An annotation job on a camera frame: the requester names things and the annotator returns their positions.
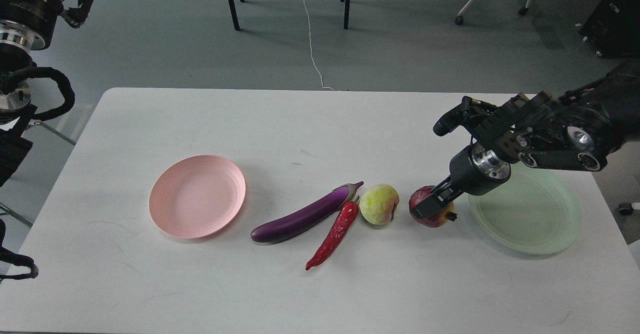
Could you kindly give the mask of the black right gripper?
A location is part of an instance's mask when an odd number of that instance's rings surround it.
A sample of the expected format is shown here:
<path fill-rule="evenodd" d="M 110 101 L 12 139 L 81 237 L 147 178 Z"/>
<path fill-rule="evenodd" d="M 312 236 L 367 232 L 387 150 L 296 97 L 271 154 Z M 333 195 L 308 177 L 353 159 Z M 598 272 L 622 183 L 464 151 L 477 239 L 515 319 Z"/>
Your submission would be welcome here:
<path fill-rule="evenodd" d="M 480 197 L 506 183 L 511 174 L 511 165 L 492 150 L 478 142 L 469 144 L 450 160 L 449 177 L 434 185 L 413 213 L 418 218 L 429 218 L 462 193 Z"/>

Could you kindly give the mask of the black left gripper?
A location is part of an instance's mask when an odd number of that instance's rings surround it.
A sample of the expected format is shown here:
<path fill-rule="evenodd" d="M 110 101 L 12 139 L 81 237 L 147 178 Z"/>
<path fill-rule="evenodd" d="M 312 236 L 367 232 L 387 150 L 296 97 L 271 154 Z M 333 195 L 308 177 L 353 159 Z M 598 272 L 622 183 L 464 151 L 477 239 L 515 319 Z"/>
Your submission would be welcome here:
<path fill-rule="evenodd" d="M 58 15 L 71 28 L 78 29 L 86 22 L 94 3 L 76 0 L 76 7 L 62 8 L 61 1 L 64 0 L 1 0 L 1 44 L 22 50 L 48 49 Z"/>

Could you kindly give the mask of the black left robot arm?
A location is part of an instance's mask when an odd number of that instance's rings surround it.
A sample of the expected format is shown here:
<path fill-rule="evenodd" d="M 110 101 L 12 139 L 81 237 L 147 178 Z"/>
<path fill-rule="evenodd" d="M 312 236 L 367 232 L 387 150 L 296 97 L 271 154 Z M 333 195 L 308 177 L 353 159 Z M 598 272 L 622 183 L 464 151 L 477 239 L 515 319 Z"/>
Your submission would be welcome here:
<path fill-rule="evenodd" d="M 58 18 L 71 28 L 80 28 L 93 3 L 94 0 L 0 0 L 2 184 L 13 176 L 33 147 L 24 138 L 25 131 L 41 126 L 54 132 L 47 121 L 65 115 L 75 104 L 76 95 L 68 77 L 55 68 L 38 66 L 31 52 L 50 47 Z M 39 112 L 32 101 L 29 79 L 53 81 L 62 103 Z"/>

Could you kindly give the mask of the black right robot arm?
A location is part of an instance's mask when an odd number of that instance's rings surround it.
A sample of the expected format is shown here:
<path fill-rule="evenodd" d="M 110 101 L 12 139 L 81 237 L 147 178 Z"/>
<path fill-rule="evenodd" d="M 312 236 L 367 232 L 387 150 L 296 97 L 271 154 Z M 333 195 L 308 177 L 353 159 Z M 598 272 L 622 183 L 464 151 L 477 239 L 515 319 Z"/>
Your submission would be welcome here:
<path fill-rule="evenodd" d="M 430 219 L 464 193 L 485 195 L 510 179 L 515 163 L 603 170 L 610 154 L 639 140 L 639 90 L 637 73 L 610 73 L 560 97 L 520 93 L 496 106 L 464 96 L 433 131 L 441 137 L 464 127 L 471 142 L 450 160 L 448 177 L 410 206 L 411 215 Z"/>

